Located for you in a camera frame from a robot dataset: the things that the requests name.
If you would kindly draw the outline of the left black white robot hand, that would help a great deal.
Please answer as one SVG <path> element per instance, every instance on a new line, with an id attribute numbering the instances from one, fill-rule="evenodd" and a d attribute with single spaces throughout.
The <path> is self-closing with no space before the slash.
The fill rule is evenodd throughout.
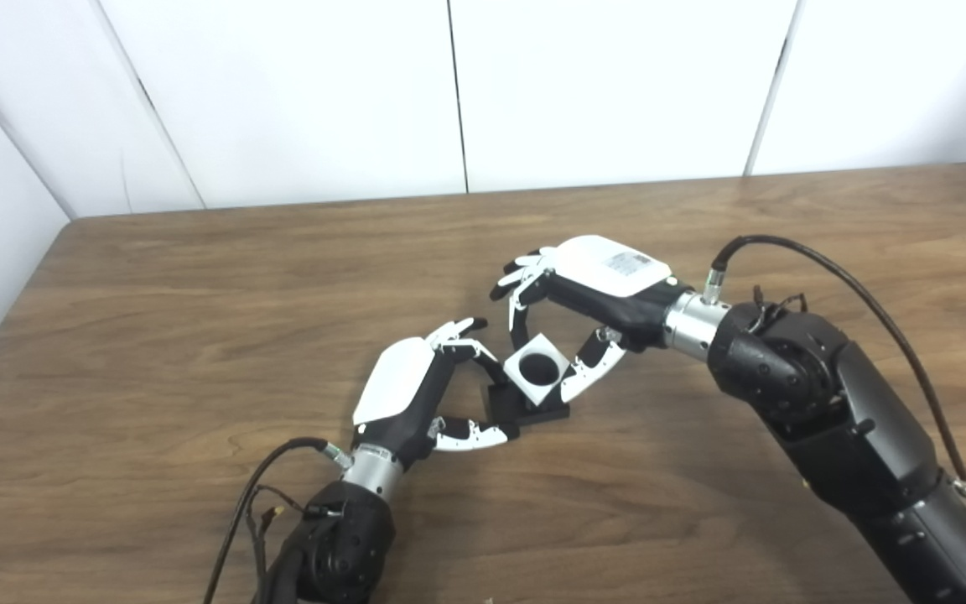
<path id="1" fill-rule="evenodd" d="M 395 341 L 384 349 L 353 410 L 353 446 L 382 450 L 407 471 L 434 451 L 486 450 L 520 439 L 520 428 L 510 422 L 480 422 L 439 412 L 461 363 L 478 364 L 495 385 L 506 386 L 494 353 L 468 336 L 487 325 L 482 317 L 452 320 L 428 336 Z"/>

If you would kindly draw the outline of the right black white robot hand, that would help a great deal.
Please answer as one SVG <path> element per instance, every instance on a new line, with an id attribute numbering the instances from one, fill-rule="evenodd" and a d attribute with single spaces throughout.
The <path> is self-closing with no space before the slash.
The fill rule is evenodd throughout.
<path id="1" fill-rule="evenodd" d="M 534 409 L 574 400 L 628 352 L 668 347 L 668 315 L 690 291 L 646 253 L 610 238 L 578 236 L 512 260 L 488 297 L 507 302 L 514 353 L 506 374 Z M 529 336 L 529 310 L 543 301 L 597 321 L 571 358 L 544 334 Z"/>

